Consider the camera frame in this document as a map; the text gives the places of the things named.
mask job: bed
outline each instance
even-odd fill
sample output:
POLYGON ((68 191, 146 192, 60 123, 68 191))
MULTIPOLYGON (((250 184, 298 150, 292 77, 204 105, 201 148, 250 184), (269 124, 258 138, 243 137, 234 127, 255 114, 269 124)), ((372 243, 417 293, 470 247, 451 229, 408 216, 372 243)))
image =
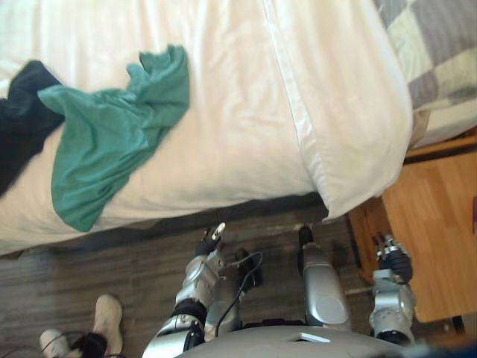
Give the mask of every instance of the bed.
MULTIPOLYGON (((413 103, 414 114, 439 108, 416 107, 392 22, 377 5, 4 0, 0 94, 32 58, 91 92, 124 87, 138 51, 183 45, 189 111, 91 231, 307 192, 319 193, 332 219, 396 179, 419 132, 413 103)), ((61 134, 0 198, 0 254, 83 235, 51 203, 61 134)))

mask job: wooden nightstand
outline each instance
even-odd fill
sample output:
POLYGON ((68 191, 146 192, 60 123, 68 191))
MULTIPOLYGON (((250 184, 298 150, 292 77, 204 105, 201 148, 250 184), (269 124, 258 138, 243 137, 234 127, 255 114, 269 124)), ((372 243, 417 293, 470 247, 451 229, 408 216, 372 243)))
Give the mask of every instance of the wooden nightstand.
POLYGON ((477 152, 404 166, 381 198, 352 210, 351 225, 361 258, 361 276, 377 269, 371 237, 392 233, 411 254, 419 321, 477 310, 477 152))

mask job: wooden floor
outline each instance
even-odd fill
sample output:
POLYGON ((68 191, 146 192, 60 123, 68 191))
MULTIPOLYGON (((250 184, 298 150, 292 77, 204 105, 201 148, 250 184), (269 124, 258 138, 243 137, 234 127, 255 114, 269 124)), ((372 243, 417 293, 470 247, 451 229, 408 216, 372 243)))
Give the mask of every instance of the wooden floor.
MULTIPOLYGON (((369 293, 353 294, 366 285, 358 276, 346 219, 321 223, 322 215, 322 210, 309 207, 227 223, 225 253, 244 247, 264 254, 264 283, 245 296, 244 323, 303 318, 303 282, 297 272, 296 253, 297 230, 307 223, 350 294, 354 330, 369 333, 367 318, 372 302, 369 293)), ((109 292, 124 306, 124 353, 130 358, 140 357, 169 317, 184 269, 201 236, 202 230, 197 229, 153 239, 131 237, 127 244, 95 250, 67 245, 61 251, 27 251, 18 260, 0 258, 0 356, 9 347, 37 345, 47 328, 88 331, 96 298, 109 292)), ((443 330, 443 324, 432 329, 443 330)))

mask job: shoe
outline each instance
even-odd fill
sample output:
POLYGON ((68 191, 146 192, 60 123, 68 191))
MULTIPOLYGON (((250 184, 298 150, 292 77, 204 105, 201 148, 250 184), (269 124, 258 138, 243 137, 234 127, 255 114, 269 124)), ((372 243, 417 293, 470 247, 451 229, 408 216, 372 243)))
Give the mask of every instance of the shoe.
POLYGON ((40 336, 40 347, 45 358, 64 358, 70 352, 68 339, 59 330, 46 330, 40 336))
POLYGON ((112 295, 102 295, 96 301, 95 326, 93 333, 107 340, 106 354, 120 354, 122 336, 119 325, 122 320, 122 307, 112 295))

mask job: green shirt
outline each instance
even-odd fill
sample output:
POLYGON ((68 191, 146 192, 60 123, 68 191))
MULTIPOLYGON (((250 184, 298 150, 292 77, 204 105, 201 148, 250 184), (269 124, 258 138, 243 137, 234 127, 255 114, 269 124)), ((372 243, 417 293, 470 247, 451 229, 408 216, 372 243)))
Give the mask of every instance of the green shirt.
POLYGON ((76 230, 91 229, 104 205, 154 154, 189 107, 182 47, 141 53, 139 60, 142 66, 127 66, 126 89, 88 94, 57 85, 38 92, 46 107, 65 116, 51 197, 56 213, 76 230))

